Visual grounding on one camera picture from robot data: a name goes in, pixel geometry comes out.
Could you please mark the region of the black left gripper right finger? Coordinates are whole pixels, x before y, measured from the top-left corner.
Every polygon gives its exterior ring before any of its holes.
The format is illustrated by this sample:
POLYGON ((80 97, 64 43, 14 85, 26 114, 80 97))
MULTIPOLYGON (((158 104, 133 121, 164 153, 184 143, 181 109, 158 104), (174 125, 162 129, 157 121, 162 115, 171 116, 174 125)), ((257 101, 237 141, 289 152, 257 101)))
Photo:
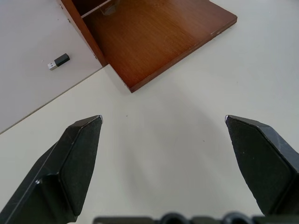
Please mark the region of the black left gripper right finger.
POLYGON ((271 126, 225 118, 240 172, 265 215, 298 215, 299 154, 271 126))

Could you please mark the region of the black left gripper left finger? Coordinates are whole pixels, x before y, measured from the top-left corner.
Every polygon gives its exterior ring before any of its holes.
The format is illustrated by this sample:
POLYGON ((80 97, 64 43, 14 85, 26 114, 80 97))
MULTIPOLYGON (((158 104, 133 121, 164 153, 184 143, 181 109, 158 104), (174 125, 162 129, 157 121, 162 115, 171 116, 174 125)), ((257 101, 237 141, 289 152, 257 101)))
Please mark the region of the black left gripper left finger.
POLYGON ((102 123, 97 115, 68 126, 32 166, 1 211, 0 222, 76 222, 93 175, 102 123))

